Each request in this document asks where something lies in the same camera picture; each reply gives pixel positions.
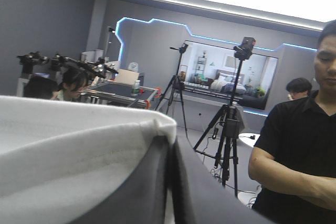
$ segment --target ceiling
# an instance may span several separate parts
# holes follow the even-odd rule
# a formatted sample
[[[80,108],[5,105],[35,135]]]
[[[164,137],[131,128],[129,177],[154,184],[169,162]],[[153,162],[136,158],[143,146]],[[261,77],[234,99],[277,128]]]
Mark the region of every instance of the ceiling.
[[[318,37],[325,23],[205,0],[122,0],[288,33]]]

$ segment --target dark hair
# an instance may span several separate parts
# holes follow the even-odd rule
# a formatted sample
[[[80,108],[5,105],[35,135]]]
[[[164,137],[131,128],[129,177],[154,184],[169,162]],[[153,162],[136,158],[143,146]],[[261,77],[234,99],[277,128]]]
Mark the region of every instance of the dark hair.
[[[63,79],[59,87],[60,89],[63,89],[63,83],[69,86],[72,84],[76,84],[72,91],[77,91],[83,85],[88,84],[88,79],[88,75],[85,72],[77,68],[70,68],[63,74]]]
[[[310,95],[311,84],[306,78],[296,78],[287,84],[286,90],[295,93],[308,91],[308,95]]]
[[[56,81],[41,76],[33,76],[24,88],[24,97],[50,100],[55,91],[58,91]]]
[[[328,23],[324,29],[322,30],[319,40],[317,41],[317,48],[320,47],[321,42],[323,41],[324,38],[327,36],[334,35],[336,36],[336,20]]]

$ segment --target bottle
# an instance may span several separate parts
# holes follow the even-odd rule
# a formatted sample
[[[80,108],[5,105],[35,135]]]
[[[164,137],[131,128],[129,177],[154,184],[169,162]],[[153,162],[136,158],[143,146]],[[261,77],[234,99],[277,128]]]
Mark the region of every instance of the bottle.
[[[134,82],[132,86],[131,96],[136,97],[139,94],[139,90],[140,90],[140,80],[137,80]]]

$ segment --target black shirt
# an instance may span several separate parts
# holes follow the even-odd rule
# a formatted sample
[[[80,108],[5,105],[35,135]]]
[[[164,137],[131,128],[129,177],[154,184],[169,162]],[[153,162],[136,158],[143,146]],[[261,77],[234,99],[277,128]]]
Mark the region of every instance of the black shirt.
[[[255,147],[292,170],[336,177],[336,114],[328,116],[315,103],[317,94],[276,105]],[[336,223],[336,211],[266,188],[253,208],[276,223]]]

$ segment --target display screen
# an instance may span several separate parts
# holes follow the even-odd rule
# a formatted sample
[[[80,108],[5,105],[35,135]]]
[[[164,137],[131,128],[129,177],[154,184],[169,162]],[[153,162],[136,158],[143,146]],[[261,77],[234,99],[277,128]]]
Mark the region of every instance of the display screen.
[[[229,48],[186,41],[189,45],[182,57],[179,75],[187,90],[204,94],[231,95],[239,60]],[[243,62],[235,99],[242,106],[265,109],[277,66],[277,58],[253,54]]]

